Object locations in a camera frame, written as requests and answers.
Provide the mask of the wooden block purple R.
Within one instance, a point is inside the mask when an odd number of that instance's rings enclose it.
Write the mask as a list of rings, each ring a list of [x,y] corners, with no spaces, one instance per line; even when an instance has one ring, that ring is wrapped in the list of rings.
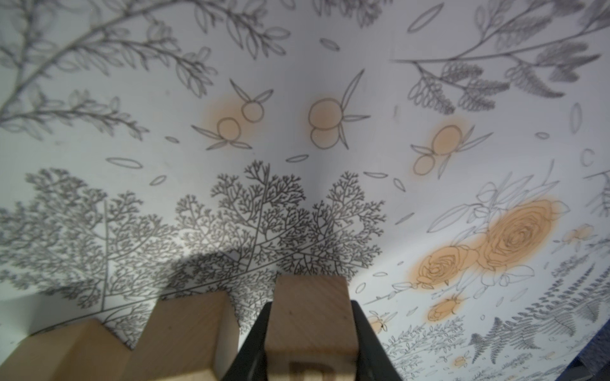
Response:
[[[131,351],[89,319],[28,338],[1,365],[2,380],[119,380]]]

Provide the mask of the wooden block brown E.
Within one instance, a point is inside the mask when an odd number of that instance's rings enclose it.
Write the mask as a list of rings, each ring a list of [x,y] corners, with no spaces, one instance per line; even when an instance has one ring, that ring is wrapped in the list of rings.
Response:
[[[160,301],[122,379],[221,380],[238,354],[238,340],[238,322],[225,291]]]

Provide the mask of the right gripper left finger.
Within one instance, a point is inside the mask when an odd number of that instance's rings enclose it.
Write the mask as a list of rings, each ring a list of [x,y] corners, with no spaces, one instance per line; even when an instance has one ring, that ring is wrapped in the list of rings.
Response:
[[[265,303],[222,381],[267,381],[265,338],[272,303]]]

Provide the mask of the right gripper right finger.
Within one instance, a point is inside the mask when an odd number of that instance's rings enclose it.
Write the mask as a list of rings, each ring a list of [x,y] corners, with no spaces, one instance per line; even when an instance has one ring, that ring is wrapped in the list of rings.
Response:
[[[359,354],[356,381],[401,381],[360,304],[351,300]]]

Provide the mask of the wooden block brown D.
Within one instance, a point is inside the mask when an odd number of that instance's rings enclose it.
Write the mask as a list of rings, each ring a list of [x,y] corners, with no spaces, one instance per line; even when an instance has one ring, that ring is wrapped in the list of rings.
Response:
[[[280,276],[264,350],[269,380],[355,380],[359,344],[341,276]]]

